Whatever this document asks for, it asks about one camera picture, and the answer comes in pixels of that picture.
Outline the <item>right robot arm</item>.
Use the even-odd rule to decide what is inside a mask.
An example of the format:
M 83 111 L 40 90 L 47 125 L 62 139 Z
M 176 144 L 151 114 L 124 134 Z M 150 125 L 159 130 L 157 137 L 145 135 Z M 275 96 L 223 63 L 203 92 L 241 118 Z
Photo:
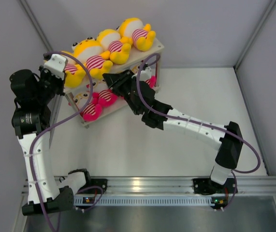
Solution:
M 140 83 L 136 83 L 137 74 L 131 70 L 105 73 L 103 78 L 112 93 L 122 97 L 135 115 L 142 115 L 142 121 L 147 126 L 177 131 L 214 148 L 217 156 L 208 184 L 212 191 L 221 191 L 239 161 L 243 146 L 239 125 L 234 122 L 224 126 L 214 125 L 183 114 L 155 99 L 155 90 L 150 86 L 153 78 L 151 68 L 143 68 L 141 76 Z

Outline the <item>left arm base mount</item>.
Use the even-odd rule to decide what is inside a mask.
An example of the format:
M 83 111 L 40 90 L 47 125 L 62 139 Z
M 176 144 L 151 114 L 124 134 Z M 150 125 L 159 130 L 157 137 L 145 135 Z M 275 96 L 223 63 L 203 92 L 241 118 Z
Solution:
M 79 208 L 90 208 L 97 205 L 107 190 L 108 180 L 106 178 L 93 178 L 90 183 L 81 187 L 74 196 L 74 206 Z

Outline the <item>yellow frog plush front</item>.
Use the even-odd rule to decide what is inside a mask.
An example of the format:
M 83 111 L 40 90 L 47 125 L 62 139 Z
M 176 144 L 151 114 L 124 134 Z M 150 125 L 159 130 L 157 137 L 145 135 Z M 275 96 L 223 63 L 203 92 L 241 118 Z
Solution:
M 82 63 L 79 62 L 72 53 L 67 51 L 46 52 L 44 53 L 44 62 L 48 61 L 53 54 L 62 55 L 68 61 L 64 70 L 64 88 L 78 87 L 86 75 L 84 66 L 81 66 Z

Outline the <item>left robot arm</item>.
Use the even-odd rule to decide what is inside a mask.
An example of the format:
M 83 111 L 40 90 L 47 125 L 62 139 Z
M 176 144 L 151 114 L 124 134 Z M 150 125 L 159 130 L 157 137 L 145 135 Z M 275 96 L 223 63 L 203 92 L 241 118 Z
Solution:
M 69 172 L 57 184 L 52 173 L 50 154 L 50 117 L 48 107 L 56 95 L 63 95 L 65 73 L 57 76 L 40 66 L 39 74 L 23 69 L 9 80 L 15 95 L 12 126 L 22 148 L 28 178 L 28 200 L 22 206 L 25 216 L 68 211 L 73 208 L 74 195 L 92 189 L 87 169 Z

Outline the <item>pink plush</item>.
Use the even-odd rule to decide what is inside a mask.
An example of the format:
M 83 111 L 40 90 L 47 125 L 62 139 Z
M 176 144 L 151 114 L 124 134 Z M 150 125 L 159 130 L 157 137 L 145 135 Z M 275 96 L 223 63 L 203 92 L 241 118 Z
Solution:
M 138 70 L 139 70 L 139 67 L 140 67 L 140 63 L 136 63 L 136 64 L 131 65 L 130 69 L 133 71 L 134 74 L 136 74 L 138 72 Z M 146 80 L 145 82 L 148 83 L 151 88 L 154 88 L 155 84 L 156 84 L 156 80 L 157 80 L 156 65 L 149 66 L 148 64 L 146 64 L 146 67 L 150 67 L 151 68 L 151 70 L 152 70 L 152 77 L 150 79 Z

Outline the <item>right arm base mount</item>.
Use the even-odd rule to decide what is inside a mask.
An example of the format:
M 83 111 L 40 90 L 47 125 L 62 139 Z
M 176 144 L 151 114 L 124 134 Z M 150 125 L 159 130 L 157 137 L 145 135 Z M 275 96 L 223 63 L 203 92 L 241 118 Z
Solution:
M 210 178 L 194 178 L 194 193 L 211 196 L 211 206 L 214 210 L 224 211 L 230 201 L 238 193 L 236 178 L 228 177 L 223 185 L 213 182 Z

